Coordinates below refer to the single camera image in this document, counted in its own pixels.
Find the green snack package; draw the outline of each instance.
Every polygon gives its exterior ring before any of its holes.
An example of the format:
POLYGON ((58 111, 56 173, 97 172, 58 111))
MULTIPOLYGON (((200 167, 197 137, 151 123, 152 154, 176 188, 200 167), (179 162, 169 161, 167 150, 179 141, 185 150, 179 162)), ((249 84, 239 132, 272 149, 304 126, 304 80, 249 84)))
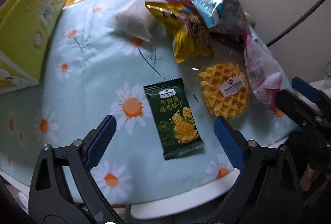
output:
POLYGON ((144 86, 158 129, 165 160, 178 158, 205 145, 192 116, 183 79, 144 86))

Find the yellow-green cardboard box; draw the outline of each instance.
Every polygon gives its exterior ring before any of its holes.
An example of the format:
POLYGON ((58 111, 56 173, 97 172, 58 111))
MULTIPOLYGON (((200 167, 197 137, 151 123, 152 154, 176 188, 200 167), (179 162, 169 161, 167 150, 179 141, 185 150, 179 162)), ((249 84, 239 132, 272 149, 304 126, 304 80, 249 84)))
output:
POLYGON ((66 0, 7 0, 0 7, 0 94, 38 85, 66 0))

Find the light blue floral tablecloth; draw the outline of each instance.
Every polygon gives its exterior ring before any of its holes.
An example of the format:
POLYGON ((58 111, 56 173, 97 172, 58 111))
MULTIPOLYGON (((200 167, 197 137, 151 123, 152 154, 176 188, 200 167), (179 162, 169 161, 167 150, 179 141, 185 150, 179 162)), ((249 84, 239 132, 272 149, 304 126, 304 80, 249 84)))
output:
MULTIPOLYGON (((230 58, 244 70, 243 60, 213 42, 214 59, 176 64, 162 25, 154 27, 148 44, 107 28, 106 20, 129 1, 87 0, 65 9, 50 44, 43 84, 0 96, 1 164, 18 181, 30 185, 42 144, 67 146, 84 138, 109 113, 117 119, 117 132, 91 172, 110 204, 177 195, 232 170, 213 133, 214 119, 201 96, 199 70, 192 68, 203 70, 230 58), (184 79, 206 146, 190 156, 165 161, 143 86, 178 77, 184 79)), ((283 87, 289 87, 286 78, 283 87)), ((253 96, 249 108, 231 124, 263 146, 295 128, 289 118, 276 117, 253 96)), ((66 176, 74 199, 81 201, 68 169, 66 176)))

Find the white label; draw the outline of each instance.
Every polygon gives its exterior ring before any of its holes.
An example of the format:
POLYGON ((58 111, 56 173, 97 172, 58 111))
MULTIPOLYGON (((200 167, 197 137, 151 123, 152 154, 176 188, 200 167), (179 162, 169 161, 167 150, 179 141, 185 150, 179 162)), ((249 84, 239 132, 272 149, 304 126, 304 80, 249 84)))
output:
POLYGON ((175 89, 165 89, 161 92, 158 92, 158 94, 160 94, 161 98, 168 98, 170 96, 173 96, 176 94, 175 89))
POLYGON ((224 97, 228 97, 236 94, 244 86, 245 86, 245 82, 243 78, 240 75, 238 75, 224 81, 218 87, 218 89, 220 90, 220 92, 223 94, 224 97))
POLYGON ((44 3, 41 5, 39 15, 45 28, 49 24, 50 16, 54 13, 54 9, 55 7, 52 0, 45 0, 44 3))

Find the yellow snack bag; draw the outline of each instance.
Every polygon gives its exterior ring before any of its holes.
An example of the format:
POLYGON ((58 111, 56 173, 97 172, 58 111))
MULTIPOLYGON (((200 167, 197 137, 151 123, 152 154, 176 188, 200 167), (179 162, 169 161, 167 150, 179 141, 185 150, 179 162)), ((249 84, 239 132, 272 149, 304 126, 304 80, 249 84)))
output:
POLYGON ((173 40, 176 63, 197 55, 214 57, 207 26, 198 14, 182 4, 145 2, 145 6, 166 27, 168 36, 173 40))

